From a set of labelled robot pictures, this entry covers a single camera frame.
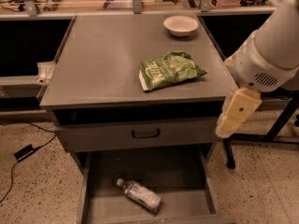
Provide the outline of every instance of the black cable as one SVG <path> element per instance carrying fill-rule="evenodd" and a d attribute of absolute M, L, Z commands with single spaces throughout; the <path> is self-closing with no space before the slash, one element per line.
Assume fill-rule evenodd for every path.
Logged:
<path fill-rule="evenodd" d="M 41 145 L 41 146 L 39 146 L 39 147 L 36 147 L 36 148 L 35 148 L 35 151 L 38 151 L 38 150 L 41 149 L 42 147 L 48 145 L 48 144 L 49 144 L 50 142 L 52 142 L 52 141 L 54 140 L 54 138 L 56 137 L 56 133 L 55 133 L 55 132 L 46 130 L 46 129 L 44 129 L 44 128 L 42 128 L 42 127 L 40 127 L 40 126 L 38 126 L 38 125 L 36 125 L 36 124 L 34 124 L 34 123 L 27 122 L 27 121 L 16 120 L 16 121 L 13 121 L 13 122 L 11 122 L 11 123 L 9 123 L 9 124 L 3 124 L 3 123 L 0 123 L 0 125 L 2 125 L 2 126 L 8 126 L 8 125 L 11 125 L 11 124 L 13 124 L 13 123 L 27 123 L 27 124 L 30 124 L 30 125 L 32 125 L 32 126 L 34 126 L 34 127 L 37 127 L 38 129 L 40 129 L 40 130 L 42 130 L 42 131 L 44 131 L 44 132 L 54 133 L 54 136 L 53 136 L 53 137 L 52 137 L 46 144 Z M 12 187 L 13 187 L 13 170 L 14 170 L 15 166 L 17 165 L 17 163 L 19 163 L 19 161 L 16 161 L 16 162 L 12 165 L 12 167 L 11 167 L 11 170 L 10 170 L 11 184 L 10 184 L 10 187 L 9 187 L 7 193 L 6 193 L 6 194 L 4 195 L 4 197 L 1 199 L 0 204 L 2 203 L 2 201 L 8 196 L 8 194 L 9 194 L 9 193 L 11 192 L 11 190 L 12 190 Z"/>
<path fill-rule="evenodd" d="M 16 161 L 15 164 L 12 165 L 11 170 L 10 170 L 10 178 L 11 178 L 11 183 L 10 183 L 10 188 L 7 191 L 6 195 L 4 195 L 4 197 L 1 199 L 0 204 L 2 203 L 2 201 L 8 196 L 8 194 L 11 192 L 12 190 L 12 186 L 13 186 L 13 169 L 15 168 L 15 166 L 18 164 L 19 162 Z"/>
<path fill-rule="evenodd" d="M 12 3 L 12 2 L 15 2 L 15 0 L 0 0 L 0 4 L 1 4 L 1 8 L 3 9 L 7 9 L 7 10 L 10 10 L 10 11 L 13 11 L 13 12 L 21 12 L 21 10 L 15 10 L 15 9 L 12 9 L 10 7 L 4 7 L 3 4 L 4 3 Z"/>

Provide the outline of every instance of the countertop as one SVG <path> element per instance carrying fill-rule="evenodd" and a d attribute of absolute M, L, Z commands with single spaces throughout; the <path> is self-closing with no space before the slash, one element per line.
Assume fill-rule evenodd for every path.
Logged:
<path fill-rule="evenodd" d="M 51 110 L 224 100 L 237 86 L 205 29 L 200 24 L 190 36 L 174 37 L 164 28 L 169 15 L 78 16 L 41 107 Z M 140 62 L 178 50 L 190 53 L 207 74 L 173 87 L 143 91 L 138 78 Z"/>

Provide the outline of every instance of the power cord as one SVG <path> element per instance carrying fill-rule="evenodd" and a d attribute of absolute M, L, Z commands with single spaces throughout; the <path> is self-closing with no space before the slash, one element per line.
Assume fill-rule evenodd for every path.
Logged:
<path fill-rule="evenodd" d="M 40 4 L 46 3 L 45 1 L 35 0 L 35 3 L 39 6 Z M 25 9 L 24 0 L 0 0 L 1 8 L 7 9 L 13 12 L 22 12 Z M 10 6 L 18 6 L 18 9 L 13 9 L 4 5 L 10 5 Z"/>
<path fill-rule="evenodd" d="M 14 170 L 14 168 L 16 167 L 16 165 L 17 165 L 19 162 L 21 162 L 21 161 L 25 160 L 26 158 L 28 158 L 29 156 L 31 156 L 32 154 L 34 154 L 35 152 L 37 152 L 37 151 L 38 151 L 39 149 L 41 149 L 42 147 L 48 145 L 48 144 L 49 144 L 50 142 L 52 142 L 52 141 L 54 140 L 54 138 L 56 137 L 55 132 L 46 130 L 46 129 L 44 129 L 44 128 L 42 128 L 42 127 L 40 127 L 40 126 L 38 126 L 38 125 L 36 125 L 36 124 L 34 124 L 34 123 L 27 122 L 27 121 L 16 120 L 16 121 L 13 121 L 13 122 L 11 122 L 11 123 L 9 123 L 9 124 L 2 124 L 2 123 L 0 123 L 0 125 L 1 125 L 1 126 L 8 126 L 8 125 L 11 125 L 11 124 L 13 124 L 13 123 L 27 123 L 27 124 L 30 124 L 30 125 L 36 127 L 37 129 L 40 129 L 40 130 L 42 130 L 42 131 L 44 131 L 44 132 L 47 132 L 47 133 L 53 133 L 54 136 L 53 136 L 53 137 L 52 137 L 46 144 L 44 144 L 44 145 L 41 145 L 41 146 L 39 146 L 39 147 L 35 147 L 35 148 L 33 148 L 31 145 L 29 145 L 29 146 L 27 146 L 27 147 L 21 149 L 21 150 L 18 151 L 17 153 L 15 153 L 15 157 L 16 157 L 17 161 L 12 165 L 12 167 L 11 167 L 11 169 L 10 169 L 10 178 L 11 178 L 10 187 L 9 187 L 7 193 L 4 195 L 4 197 L 0 200 L 0 204 L 3 202 L 3 200 L 8 196 L 8 194 L 9 194 L 9 193 L 11 192 L 11 190 L 12 190 L 12 187 L 13 187 L 13 170 Z"/>

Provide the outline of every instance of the open drawer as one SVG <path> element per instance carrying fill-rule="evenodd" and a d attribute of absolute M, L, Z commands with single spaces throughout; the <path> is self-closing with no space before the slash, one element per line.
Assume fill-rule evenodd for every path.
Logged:
<path fill-rule="evenodd" d="M 156 215 L 128 199 L 117 179 L 135 180 L 162 197 Z M 88 154 L 77 224 L 235 223 L 218 214 L 206 160 L 195 146 Z"/>

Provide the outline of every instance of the water bottle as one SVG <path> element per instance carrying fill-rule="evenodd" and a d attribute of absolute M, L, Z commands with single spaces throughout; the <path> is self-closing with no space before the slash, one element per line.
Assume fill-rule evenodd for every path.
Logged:
<path fill-rule="evenodd" d="M 124 194 L 143 205 L 151 212 L 156 213 L 161 205 L 161 197 L 152 190 L 140 185 L 134 180 L 123 180 L 119 178 L 117 185 L 122 188 Z"/>

